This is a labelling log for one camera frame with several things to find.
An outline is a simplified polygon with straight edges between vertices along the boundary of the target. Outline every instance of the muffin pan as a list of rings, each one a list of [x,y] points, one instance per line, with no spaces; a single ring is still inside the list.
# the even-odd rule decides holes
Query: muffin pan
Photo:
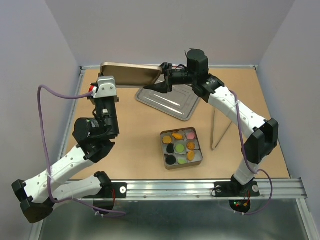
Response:
[[[203,160],[199,139],[193,127],[163,131],[161,148],[166,169],[199,165]]]

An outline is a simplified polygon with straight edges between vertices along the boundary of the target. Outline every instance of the black circle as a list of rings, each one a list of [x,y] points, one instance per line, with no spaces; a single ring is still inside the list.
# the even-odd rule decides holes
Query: black circle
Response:
[[[176,163],[176,161],[177,161],[177,159],[176,159],[176,157],[173,156],[173,155],[169,155],[169,156],[167,156],[166,159],[165,159],[165,162],[166,162],[166,164],[168,164],[168,165],[173,165],[173,164]]]
[[[169,143],[166,147],[166,151],[168,154],[173,154],[175,151],[175,146],[172,143]]]

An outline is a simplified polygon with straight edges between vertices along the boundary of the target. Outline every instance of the gray tray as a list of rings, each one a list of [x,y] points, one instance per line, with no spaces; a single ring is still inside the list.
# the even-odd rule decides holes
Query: gray tray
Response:
[[[156,83],[164,80],[160,76]],[[191,118],[200,100],[188,85],[174,85],[172,92],[167,94],[142,88],[136,93],[135,99],[182,121]]]

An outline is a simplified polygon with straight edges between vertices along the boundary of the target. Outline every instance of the yellow food item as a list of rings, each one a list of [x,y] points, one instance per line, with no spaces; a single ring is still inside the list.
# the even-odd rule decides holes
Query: yellow food item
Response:
[[[194,142],[191,141],[187,143],[186,148],[189,150],[194,150],[196,148],[196,145]]]
[[[188,154],[186,155],[186,158],[187,158],[189,161],[193,161],[193,160],[195,159],[195,152],[194,152],[194,151],[188,152]]]
[[[176,132],[172,133],[172,137],[174,137],[177,140],[182,140],[184,138],[184,136],[182,136],[182,134],[176,133]]]
[[[170,144],[170,143],[172,142],[172,138],[171,138],[170,136],[164,136],[164,137],[162,138],[162,142],[163,142],[164,144]]]

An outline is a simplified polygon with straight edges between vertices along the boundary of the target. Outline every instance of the wooden table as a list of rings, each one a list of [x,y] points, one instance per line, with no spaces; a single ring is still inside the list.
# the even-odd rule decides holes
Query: wooden table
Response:
[[[86,70],[79,94],[88,92],[90,83],[97,81],[98,73],[98,69]],[[235,91],[250,109],[267,119],[270,118],[254,69],[212,68],[210,73],[220,78],[230,90]],[[120,102],[116,103],[116,111],[120,135],[115,139],[115,146],[105,159],[79,172],[73,179],[84,179],[97,171],[105,171],[113,180],[229,179],[235,173],[242,154],[238,129],[234,124],[218,147],[212,150],[214,108],[211,105],[201,100],[191,119],[181,121],[135,100],[137,91],[137,88],[117,89]],[[91,118],[93,109],[94,106],[89,100],[78,100],[72,125],[78,118]],[[167,170],[162,156],[160,133],[186,127],[194,127],[197,131],[203,162],[198,166]],[[71,135],[67,151],[75,144],[76,141]],[[289,177],[279,145],[261,167],[272,178]]]

